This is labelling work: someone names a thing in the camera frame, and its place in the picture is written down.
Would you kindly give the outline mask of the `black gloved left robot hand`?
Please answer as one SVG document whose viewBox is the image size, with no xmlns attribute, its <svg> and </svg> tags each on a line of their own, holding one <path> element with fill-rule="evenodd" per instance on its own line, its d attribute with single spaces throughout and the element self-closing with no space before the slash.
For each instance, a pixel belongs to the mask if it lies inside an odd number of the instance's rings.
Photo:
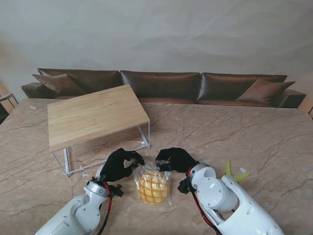
<svg viewBox="0 0 313 235">
<path fill-rule="evenodd" d="M 136 151 L 126 151 L 120 148 L 109 155 L 101 172 L 101 182 L 115 182 L 129 177 L 139 165 L 145 165 L 140 154 Z"/>
</svg>

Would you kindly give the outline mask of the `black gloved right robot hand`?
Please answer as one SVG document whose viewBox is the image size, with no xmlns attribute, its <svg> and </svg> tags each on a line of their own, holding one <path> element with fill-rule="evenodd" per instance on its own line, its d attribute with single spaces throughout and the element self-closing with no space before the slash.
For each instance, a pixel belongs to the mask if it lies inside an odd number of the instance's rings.
<svg viewBox="0 0 313 235">
<path fill-rule="evenodd" d="M 162 149 L 156 157 L 156 169 L 160 172 L 188 173 L 198 163 L 186 150 L 176 147 Z"/>
</svg>

